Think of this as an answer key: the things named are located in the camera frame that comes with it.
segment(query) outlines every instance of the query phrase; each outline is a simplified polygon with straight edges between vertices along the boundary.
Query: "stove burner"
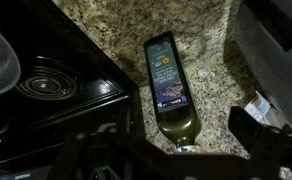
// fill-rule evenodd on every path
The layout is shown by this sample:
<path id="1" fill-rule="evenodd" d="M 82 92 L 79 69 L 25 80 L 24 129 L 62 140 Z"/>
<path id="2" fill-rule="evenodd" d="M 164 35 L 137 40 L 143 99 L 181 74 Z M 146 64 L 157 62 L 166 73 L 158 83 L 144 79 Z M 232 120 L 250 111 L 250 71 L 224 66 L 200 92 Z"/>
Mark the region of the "stove burner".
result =
<path id="1" fill-rule="evenodd" d="M 34 66 L 31 74 L 18 82 L 16 89 L 34 99 L 62 100 L 73 96 L 77 78 L 54 68 Z"/>

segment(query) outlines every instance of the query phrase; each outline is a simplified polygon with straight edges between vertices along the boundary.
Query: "olive oil bottle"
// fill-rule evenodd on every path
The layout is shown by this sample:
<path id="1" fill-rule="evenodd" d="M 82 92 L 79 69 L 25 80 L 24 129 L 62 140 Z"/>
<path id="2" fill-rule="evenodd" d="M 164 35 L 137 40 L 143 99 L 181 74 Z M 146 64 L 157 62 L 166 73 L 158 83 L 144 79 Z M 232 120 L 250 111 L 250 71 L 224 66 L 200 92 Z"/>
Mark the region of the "olive oil bottle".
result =
<path id="1" fill-rule="evenodd" d="M 144 44 L 150 87 L 160 131 L 179 152 L 195 151 L 201 129 L 171 32 Z"/>

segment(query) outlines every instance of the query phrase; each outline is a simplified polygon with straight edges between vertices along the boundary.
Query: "paper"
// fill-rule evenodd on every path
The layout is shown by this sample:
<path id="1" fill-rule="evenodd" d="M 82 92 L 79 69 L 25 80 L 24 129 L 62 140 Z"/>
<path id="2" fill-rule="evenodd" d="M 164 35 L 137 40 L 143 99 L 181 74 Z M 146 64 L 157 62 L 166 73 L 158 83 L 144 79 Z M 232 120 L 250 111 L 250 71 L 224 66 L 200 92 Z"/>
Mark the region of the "paper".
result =
<path id="1" fill-rule="evenodd" d="M 254 97 L 244 108 L 256 121 L 261 122 L 270 109 L 270 103 L 256 91 Z"/>

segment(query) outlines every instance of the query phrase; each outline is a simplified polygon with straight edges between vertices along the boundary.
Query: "kitchen counter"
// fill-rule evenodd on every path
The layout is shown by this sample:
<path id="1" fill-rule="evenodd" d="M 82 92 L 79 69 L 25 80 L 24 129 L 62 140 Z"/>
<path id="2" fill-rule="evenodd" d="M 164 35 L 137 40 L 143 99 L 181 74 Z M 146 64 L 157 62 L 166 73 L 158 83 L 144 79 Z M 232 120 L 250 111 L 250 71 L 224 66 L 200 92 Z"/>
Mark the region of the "kitchen counter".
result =
<path id="1" fill-rule="evenodd" d="M 234 42 L 240 1 L 53 1 L 140 86 L 146 138 L 167 153 L 175 146 L 156 125 L 143 43 L 172 31 L 202 123 L 197 151 L 248 157 L 227 129 L 231 106 L 254 96 L 255 80 Z"/>

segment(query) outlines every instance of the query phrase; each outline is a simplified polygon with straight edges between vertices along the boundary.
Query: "black appliance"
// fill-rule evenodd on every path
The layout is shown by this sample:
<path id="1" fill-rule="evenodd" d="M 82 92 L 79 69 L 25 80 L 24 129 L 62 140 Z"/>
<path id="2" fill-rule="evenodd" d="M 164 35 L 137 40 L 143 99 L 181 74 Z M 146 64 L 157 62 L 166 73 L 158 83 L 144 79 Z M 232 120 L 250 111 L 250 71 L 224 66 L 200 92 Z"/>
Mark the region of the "black appliance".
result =
<path id="1" fill-rule="evenodd" d="M 0 169 L 51 164 L 74 131 L 145 136 L 138 86 L 50 0 L 0 0 L 21 77 L 0 95 Z"/>
<path id="2" fill-rule="evenodd" d="M 244 1 L 235 35 L 278 117 L 292 127 L 292 0 Z"/>

